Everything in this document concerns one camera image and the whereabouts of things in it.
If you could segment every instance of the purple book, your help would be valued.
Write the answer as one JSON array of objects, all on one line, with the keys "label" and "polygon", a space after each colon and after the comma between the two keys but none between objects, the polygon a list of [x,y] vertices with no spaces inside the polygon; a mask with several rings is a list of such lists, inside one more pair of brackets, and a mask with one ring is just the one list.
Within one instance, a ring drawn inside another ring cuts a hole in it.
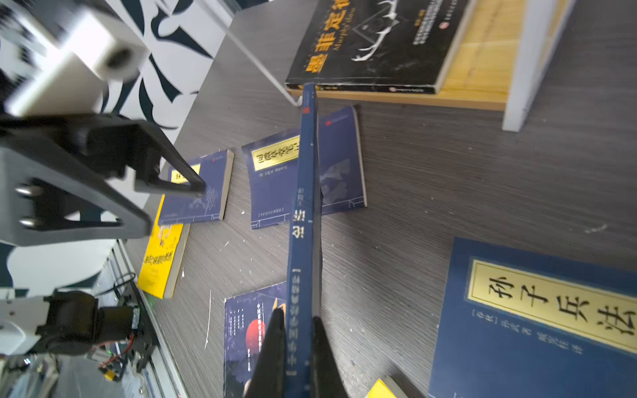
[{"label": "purple book", "polygon": [[259,359],[275,308],[283,308],[287,282],[225,301],[224,397],[242,398]]}]

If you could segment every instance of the table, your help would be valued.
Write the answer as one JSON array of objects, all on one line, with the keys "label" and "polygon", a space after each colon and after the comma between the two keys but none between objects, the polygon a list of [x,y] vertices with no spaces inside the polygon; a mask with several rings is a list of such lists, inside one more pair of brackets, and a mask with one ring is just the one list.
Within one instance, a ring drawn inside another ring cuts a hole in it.
[{"label": "table", "polygon": [[[315,3],[256,6],[231,29],[284,81]],[[454,236],[636,269],[636,11],[577,3],[518,134],[493,111],[359,105],[369,206],[322,224],[323,318],[351,397],[388,374],[425,396]],[[225,220],[192,225],[185,277],[154,304],[191,397],[222,395],[224,298],[286,276],[288,226],[250,230],[241,145],[299,120],[226,38],[176,142],[185,158],[235,151]],[[146,242],[127,245],[138,267]]]}]

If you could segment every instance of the black book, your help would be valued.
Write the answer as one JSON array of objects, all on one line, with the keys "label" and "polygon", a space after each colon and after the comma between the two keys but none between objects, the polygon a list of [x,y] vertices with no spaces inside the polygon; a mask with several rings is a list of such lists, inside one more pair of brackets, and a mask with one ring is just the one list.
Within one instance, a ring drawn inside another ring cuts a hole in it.
[{"label": "black book", "polygon": [[320,0],[288,89],[435,94],[476,0]]}]

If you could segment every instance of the yellow wooden shelf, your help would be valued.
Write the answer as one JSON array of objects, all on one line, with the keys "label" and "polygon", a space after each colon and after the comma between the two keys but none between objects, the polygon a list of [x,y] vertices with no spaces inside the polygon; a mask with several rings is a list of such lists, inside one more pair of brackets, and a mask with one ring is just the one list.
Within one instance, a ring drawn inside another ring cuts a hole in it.
[{"label": "yellow wooden shelf", "polygon": [[[321,98],[504,111],[522,32],[525,0],[477,0],[464,41],[436,95],[318,91]],[[290,90],[293,94],[300,90]]]}]

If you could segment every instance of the book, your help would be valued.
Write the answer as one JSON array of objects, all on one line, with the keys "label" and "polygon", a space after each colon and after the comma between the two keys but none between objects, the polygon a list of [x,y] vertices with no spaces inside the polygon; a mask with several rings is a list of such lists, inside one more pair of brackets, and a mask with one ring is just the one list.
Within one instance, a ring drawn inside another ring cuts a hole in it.
[{"label": "book", "polygon": [[[367,206],[356,110],[348,106],[319,122],[322,214]],[[289,222],[298,171],[299,130],[242,147],[252,201],[252,229]]]},{"label": "book", "polygon": [[159,225],[157,220],[166,200],[162,196],[155,216],[153,230],[148,239],[146,254],[141,265],[137,287],[160,299],[169,299],[182,268],[183,253],[188,241],[190,225]]},{"label": "book", "polygon": [[257,366],[272,311],[285,313],[287,282],[225,300],[224,398],[242,398]]},{"label": "book", "polygon": [[285,319],[285,396],[310,396],[312,322],[320,316],[321,190],[319,175],[319,119],[314,85],[303,87],[298,174],[287,263],[288,315]]},{"label": "book", "polygon": [[320,0],[288,89],[435,94],[476,0]]},{"label": "book", "polygon": [[637,274],[456,238],[429,397],[633,397]]},{"label": "book", "polygon": [[398,387],[394,379],[386,377],[376,381],[366,398],[407,398],[407,395]]},{"label": "book", "polygon": [[[206,192],[195,199],[166,196],[164,208],[159,215],[159,225],[223,220],[233,161],[234,153],[229,150],[190,159],[188,164],[206,182]],[[168,173],[171,182],[188,183],[172,167],[168,169]]]}]

